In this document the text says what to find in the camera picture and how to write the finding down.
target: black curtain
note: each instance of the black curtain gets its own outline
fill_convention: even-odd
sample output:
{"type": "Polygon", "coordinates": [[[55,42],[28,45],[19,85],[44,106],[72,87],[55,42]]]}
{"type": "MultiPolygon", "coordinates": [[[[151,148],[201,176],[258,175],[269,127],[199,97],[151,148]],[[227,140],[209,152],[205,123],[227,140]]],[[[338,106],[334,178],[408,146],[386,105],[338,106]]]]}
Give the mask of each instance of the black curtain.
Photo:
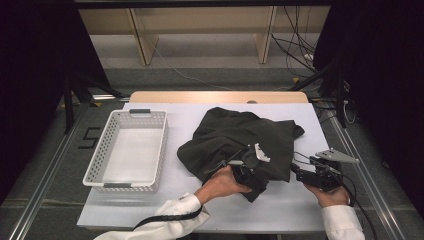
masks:
{"type": "MultiPolygon", "coordinates": [[[[370,1],[356,50],[343,69],[361,122],[372,134],[407,196],[424,218],[424,3],[370,1]]],[[[330,62],[356,9],[330,11],[314,65],[330,62]]]]}
{"type": "Polygon", "coordinates": [[[78,10],[70,5],[0,1],[0,29],[2,202],[42,141],[65,76],[83,72],[109,83],[78,10]]]}

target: white sleeve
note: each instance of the white sleeve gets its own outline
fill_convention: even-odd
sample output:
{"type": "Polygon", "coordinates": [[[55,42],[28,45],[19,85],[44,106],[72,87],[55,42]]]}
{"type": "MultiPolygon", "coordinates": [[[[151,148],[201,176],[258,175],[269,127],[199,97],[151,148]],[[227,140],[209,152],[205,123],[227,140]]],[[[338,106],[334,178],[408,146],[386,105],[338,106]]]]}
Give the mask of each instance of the white sleeve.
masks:
{"type": "MultiPolygon", "coordinates": [[[[185,194],[177,200],[168,200],[155,215],[182,215],[197,211],[201,207],[199,200],[192,194],[185,194]]],[[[203,207],[195,218],[182,221],[152,222],[142,225],[131,232],[111,231],[98,236],[95,240],[165,240],[183,237],[202,225],[209,218],[203,207]]]]}
{"type": "Polygon", "coordinates": [[[325,232],[330,240],[365,239],[358,217],[352,207],[337,205],[322,209],[325,232]]]}

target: wrist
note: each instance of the wrist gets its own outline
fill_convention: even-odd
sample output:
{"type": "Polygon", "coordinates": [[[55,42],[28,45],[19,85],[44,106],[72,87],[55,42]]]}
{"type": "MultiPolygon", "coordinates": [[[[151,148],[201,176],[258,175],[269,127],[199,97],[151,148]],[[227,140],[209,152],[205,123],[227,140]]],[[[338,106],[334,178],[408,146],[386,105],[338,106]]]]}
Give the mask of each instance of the wrist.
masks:
{"type": "Polygon", "coordinates": [[[208,191],[205,187],[199,188],[195,193],[194,196],[197,197],[201,205],[204,205],[205,203],[212,200],[212,196],[210,191],[208,191]]]}

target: white plastic basket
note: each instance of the white plastic basket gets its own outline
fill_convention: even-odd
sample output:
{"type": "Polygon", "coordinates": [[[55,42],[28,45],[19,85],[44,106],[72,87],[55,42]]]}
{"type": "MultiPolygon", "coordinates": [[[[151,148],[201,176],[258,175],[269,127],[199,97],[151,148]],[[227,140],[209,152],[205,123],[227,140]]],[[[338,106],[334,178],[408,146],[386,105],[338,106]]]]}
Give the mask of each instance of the white plastic basket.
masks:
{"type": "Polygon", "coordinates": [[[100,191],[157,191],[167,134],[165,111],[112,111],[83,184],[100,191]]]}

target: basket handle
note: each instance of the basket handle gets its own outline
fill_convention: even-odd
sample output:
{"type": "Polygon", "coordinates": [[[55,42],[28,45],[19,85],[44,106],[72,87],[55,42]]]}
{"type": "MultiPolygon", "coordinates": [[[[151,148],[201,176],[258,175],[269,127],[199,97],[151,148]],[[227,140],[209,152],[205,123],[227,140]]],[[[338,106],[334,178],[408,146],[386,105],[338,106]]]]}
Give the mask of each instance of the basket handle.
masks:
{"type": "Polygon", "coordinates": [[[104,188],[131,188],[131,183],[105,183],[104,188]]]}
{"type": "Polygon", "coordinates": [[[132,117],[150,117],[150,116],[152,116],[150,109],[130,109],[129,113],[132,117]]]}

